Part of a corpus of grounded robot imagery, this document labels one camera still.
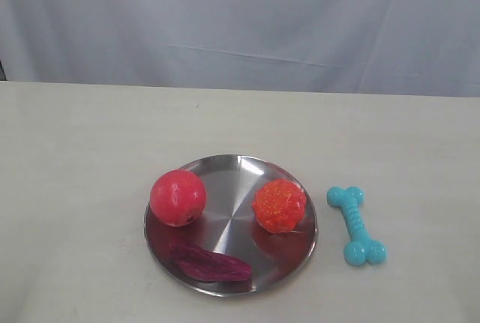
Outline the turquoise toy bone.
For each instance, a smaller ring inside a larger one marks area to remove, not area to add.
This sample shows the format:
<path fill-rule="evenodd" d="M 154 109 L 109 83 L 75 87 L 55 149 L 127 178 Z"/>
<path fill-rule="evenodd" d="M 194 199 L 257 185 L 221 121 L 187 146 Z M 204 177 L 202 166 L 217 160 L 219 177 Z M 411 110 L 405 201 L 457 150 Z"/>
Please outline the turquoise toy bone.
<path fill-rule="evenodd" d="M 387 258 L 386 246 L 374 240 L 368 233 L 359 207 L 364 203 L 365 194 L 359 187 L 331 187 L 326 193 L 327 204 L 338 208 L 346 224 L 349 242 L 343 249 L 345 261 L 354 267 L 366 263 L 382 264 Z"/>

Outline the orange textured ball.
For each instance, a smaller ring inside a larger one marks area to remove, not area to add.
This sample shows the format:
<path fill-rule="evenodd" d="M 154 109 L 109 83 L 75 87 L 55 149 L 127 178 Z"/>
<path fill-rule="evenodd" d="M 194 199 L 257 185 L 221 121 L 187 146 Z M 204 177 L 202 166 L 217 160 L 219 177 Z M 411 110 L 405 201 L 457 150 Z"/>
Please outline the orange textured ball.
<path fill-rule="evenodd" d="M 307 197 L 292 181 L 277 179 L 264 184 L 251 204 L 257 223 L 277 235 L 291 232 L 303 220 Z"/>

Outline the red apple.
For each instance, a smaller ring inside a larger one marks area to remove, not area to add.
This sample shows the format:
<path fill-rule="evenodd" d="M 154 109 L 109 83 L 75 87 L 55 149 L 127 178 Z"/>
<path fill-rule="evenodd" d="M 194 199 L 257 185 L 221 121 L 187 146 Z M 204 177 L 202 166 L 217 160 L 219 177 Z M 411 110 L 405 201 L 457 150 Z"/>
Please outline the red apple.
<path fill-rule="evenodd" d="M 203 213 L 206 198 L 205 185 L 196 174 L 176 169 L 156 180 L 151 188 L 149 207 L 162 223 L 181 227 Z"/>

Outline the purple sweet potato slice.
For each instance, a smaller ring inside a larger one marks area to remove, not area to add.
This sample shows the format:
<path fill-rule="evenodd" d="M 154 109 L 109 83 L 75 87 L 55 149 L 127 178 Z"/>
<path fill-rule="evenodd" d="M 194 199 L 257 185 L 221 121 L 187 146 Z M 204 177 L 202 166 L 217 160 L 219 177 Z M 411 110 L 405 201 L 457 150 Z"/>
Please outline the purple sweet potato slice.
<path fill-rule="evenodd" d="M 201 282 L 244 282 L 252 277 L 252 267 L 232 256 L 204 250 L 187 241 L 173 241 L 169 254 L 188 277 Z"/>

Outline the white backdrop cloth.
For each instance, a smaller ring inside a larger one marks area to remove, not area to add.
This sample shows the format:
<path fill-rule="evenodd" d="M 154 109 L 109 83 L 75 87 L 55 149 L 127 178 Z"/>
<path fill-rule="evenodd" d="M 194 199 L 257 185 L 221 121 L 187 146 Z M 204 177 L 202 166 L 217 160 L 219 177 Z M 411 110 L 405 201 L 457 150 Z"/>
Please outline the white backdrop cloth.
<path fill-rule="evenodd" d="M 1 0 L 10 80 L 479 94 L 479 0 Z"/>

